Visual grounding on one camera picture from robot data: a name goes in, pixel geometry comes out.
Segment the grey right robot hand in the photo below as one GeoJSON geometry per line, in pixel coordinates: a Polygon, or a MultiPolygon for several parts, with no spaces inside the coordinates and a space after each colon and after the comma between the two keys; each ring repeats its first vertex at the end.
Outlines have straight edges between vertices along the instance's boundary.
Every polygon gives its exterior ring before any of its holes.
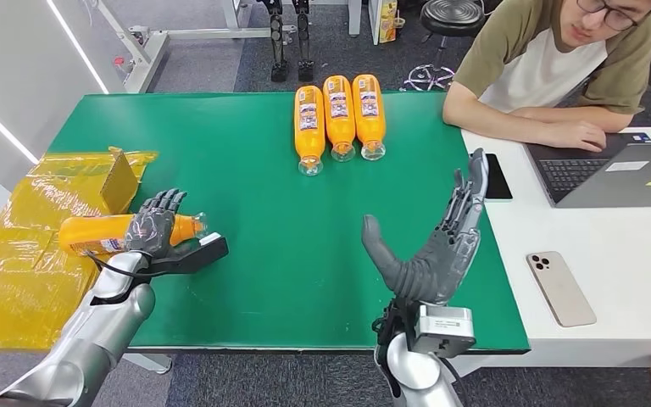
{"type": "Polygon", "coordinates": [[[475,258],[481,241],[478,228],[484,211],[489,164],[483,149],[469,157],[468,177],[454,173],[454,186],[442,219],[424,246],[401,260],[382,238],[378,219],[364,215],[361,241],[386,286],[398,298],[444,305],[455,294],[475,258]]]}

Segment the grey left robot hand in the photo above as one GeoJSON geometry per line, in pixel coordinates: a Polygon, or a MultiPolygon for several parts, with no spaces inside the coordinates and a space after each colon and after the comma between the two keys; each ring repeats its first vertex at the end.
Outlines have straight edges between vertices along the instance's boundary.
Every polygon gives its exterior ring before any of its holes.
{"type": "Polygon", "coordinates": [[[170,237],[176,212],[186,195],[186,191],[172,188],[146,199],[126,228],[125,250],[143,252],[154,259],[173,255],[170,237]]]}

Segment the person's right hand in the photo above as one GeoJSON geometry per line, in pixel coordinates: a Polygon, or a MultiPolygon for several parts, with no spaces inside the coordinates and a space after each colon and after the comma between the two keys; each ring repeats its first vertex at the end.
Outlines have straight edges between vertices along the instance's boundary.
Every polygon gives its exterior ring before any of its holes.
{"type": "Polygon", "coordinates": [[[549,124],[548,143],[556,148],[577,148],[595,153],[607,147],[605,132],[585,121],[549,124]]]}

